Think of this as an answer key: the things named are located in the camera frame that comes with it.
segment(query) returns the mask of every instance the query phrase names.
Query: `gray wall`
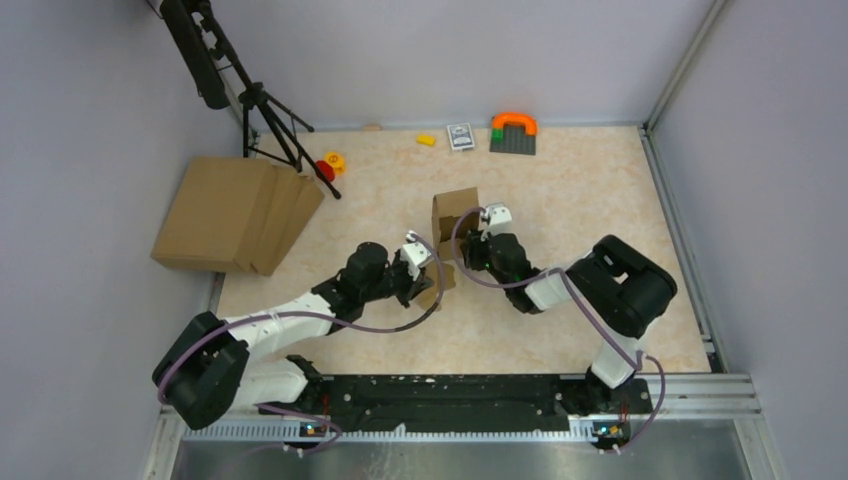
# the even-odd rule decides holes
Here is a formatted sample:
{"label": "gray wall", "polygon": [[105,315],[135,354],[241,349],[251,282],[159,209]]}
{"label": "gray wall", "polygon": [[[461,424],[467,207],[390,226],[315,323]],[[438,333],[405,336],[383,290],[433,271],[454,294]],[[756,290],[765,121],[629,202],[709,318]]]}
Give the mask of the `gray wall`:
{"label": "gray wall", "polygon": [[844,478],[848,3],[740,1],[660,127],[730,366],[793,478]]}
{"label": "gray wall", "polygon": [[0,478],[135,478],[150,372],[210,286],[150,248],[238,129],[142,0],[4,1],[0,45]]}
{"label": "gray wall", "polygon": [[710,0],[228,0],[254,80],[318,127],[650,113]]}

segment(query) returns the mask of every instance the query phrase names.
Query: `flattened cardboard box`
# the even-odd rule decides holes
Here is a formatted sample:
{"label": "flattened cardboard box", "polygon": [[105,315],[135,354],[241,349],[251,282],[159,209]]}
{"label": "flattened cardboard box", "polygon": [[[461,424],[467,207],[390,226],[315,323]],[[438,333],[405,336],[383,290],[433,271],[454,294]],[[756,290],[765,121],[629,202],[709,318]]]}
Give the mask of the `flattened cardboard box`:
{"label": "flattened cardboard box", "polygon": [[[440,193],[433,197],[433,242],[442,261],[454,260],[451,249],[450,236],[454,225],[459,217],[469,208],[477,207],[480,201],[477,198],[477,187],[456,190],[453,192]],[[473,213],[462,222],[457,231],[457,247],[465,242],[468,231],[477,228],[480,224],[480,214]]]}
{"label": "flattened cardboard box", "polygon": [[283,261],[309,219],[324,200],[311,178],[289,167],[273,167],[274,195],[251,265],[260,275],[271,275]]}
{"label": "flattened cardboard box", "polygon": [[250,271],[274,193],[268,160],[192,160],[151,257],[166,267]]}

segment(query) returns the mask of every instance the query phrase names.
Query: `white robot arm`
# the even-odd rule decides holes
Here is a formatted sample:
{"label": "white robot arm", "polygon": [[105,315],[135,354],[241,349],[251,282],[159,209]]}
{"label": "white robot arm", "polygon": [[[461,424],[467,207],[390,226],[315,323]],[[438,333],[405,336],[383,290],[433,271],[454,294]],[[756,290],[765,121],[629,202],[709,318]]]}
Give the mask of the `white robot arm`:
{"label": "white robot arm", "polygon": [[[566,277],[597,311],[602,327],[630,358],[636,358],[654,319],[677,294],[665,270],[615,236],[601,239],[571,265],[544,271],[533,268],[512,232],[512,214],[502,203],[485,207],[482,230],[472,230],[463,251],[464,264],[486,270],[519,311],[535,314],[572,301]],[[510,285],[523,284],[510,288]],[[633,367],[605,342],[589,371],[608,388],[628,380]]]}
{"label": "white robot arm", "polygon": [[[414,232],[409,232],[407,243],[395,252],[392,262],[381,245],[363,243],[348,258],[345,268],[290,302],[223,319],[211,312],[202,313],[189,323],[159,363],[153,382],[159,386],[166,373],[171,374],[171,365],[201,338],[239,322],[172,374],[165,387],[168,401],[192,429],[204,428],[231,408],[268,401],[292,403],[308,383],[303,369],[289,360],[257,365],[259,360],[305,338],[334,333],[343,327],[326,317],[354,322],[367,302],[394,296],[408,307],[432,285],[424,271],[431,260],[428,250],[415,241]],[[291,312],[325,318],[293,316]]]}

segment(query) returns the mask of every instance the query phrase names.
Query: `camera tripod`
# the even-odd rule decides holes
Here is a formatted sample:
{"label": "camera tripod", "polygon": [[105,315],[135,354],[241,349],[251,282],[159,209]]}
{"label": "camera tripod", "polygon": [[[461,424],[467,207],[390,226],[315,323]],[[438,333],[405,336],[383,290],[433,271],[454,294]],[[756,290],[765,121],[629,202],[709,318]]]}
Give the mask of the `camera tripod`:
{"label": "camera tripod", "polygon": [[[315,175],[324,182],[324,185],[330,190],[333,194],[333,197],[340,199],[342,198],[342,194],[330,183],[330,180],[327,179],[326,176],[321,172],[317,166],[315,166],[315,162],[312,160],[312,157],[309,156],[309,153],[306,149],[303,148],[303,145],[297,140],[297,131],[295,128],[295,122],[302,125],[306,131],[314,132],[315,128],[311,125],[303,121],[302,118],[297,116],[294,112],[288,109],[285,105],[283,105],[279,100],[274,98],[271,94],[265,91],[261,82],[253,82],[250,79],[250,76],[247,74],[247,71],[244,69],[244,66],[238,59],[238,55],[236,54],[235,49],[233,48],[230,41],[227,39],[227,36],[224,34],[224,31],[221,29],[221,25],[215,19],[212,14],[212,6],[208,0],[198,1],[195,5],[196,12],[200,13],[203,19],[200,21],[200,27],[203,30],[212,33],[215,38],[215,46],[209,49],[209,54],[215,58],[216,60],[220,60],[224,57],[230,61],[230,65],[224,68],[232,68],[235,70],[241,82],[244,84],[245,90],[241,95],[238,96],[238,100],[242,105],[242,154],[247,157],[250,151],[254,151],[256,153],[260,153],[262,155],[273,158],[274,160],[280,161],[287,165],[291,165],[298,172],[303,171],[303,163],[302,159],[305,159],[306,162],[312,167],[315,171]],[[277,112],[274,111],[273,107],[277,107],[282,110],[286,115],[291,118],[291,129],[286,126]],[[286,159],[278,157],[276,155],[269,154],[267,152],[263,152],[259,150],[255,146],[250,145],[250,112],[254,108],[259,110],[259,113],[262,114],[262,118],[265,119],[265,123],[268,124],[268,128],[271,129],[271,133],[274,135],[274,138],[277,139],[277,142],[282,147],[283,152],[285,152]],[[294,146],[297,151],[297,155],[292,151],[292,148],[289,146],[289,143]]]}

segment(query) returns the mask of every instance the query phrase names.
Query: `yellow toy piece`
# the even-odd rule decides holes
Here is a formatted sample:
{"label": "yellow toy piece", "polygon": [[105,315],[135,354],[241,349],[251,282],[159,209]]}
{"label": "yellow toy piece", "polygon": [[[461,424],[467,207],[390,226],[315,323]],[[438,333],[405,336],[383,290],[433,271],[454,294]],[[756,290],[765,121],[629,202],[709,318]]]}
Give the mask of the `yellow toy piece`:
{"label": "yellow toy piece", "polygon": [[347,171],[344,163],[344,157],[336,152],[327,152],[327,154],[324,155],[324,161],[327,162],[327,165],[333,167],[333,173],[336,175],[341,175]]}
{"label": "yellow toy piece", "polygon": [[436,144],[436,137],[430,135],[418,135],[418,143],[432,147]]}

